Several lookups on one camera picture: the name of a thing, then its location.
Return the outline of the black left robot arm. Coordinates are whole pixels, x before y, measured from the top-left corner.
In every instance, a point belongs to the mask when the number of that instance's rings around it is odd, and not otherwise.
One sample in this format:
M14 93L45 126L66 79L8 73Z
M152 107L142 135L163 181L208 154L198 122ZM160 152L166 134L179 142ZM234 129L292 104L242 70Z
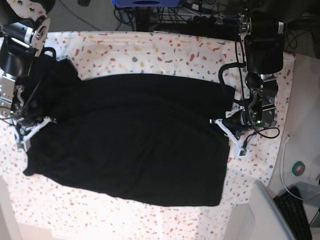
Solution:
M245 77L240 77L241 93L244 87L249 96L232 101L243 108L221 123L229 135L240 139L246 131L253 130L261 135L275 125L275 99L279 87L275 74L282 70L283 36L287 25L274 20L264 13L243 8L238 13L236 22L235 48L241 49L242 60L223 65L218 72L218 79L223 93L229 97L223 74L228 69L247 70Z

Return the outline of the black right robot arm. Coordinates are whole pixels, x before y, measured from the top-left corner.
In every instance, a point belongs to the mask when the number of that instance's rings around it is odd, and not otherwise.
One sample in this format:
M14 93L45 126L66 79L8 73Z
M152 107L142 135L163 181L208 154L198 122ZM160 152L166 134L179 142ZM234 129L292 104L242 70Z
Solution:
M23 96L26 82L34 60L44 54L44 45L51 20L47 17L54 0L30 0L24 3L16 1L30 13L37 6L42 10L36 19L19 16L8 1L0 2L0 35L3 38L0 47L0 115L4 120L13 120L20 126L29 127L41 119L35 111L28 113L34 91Z

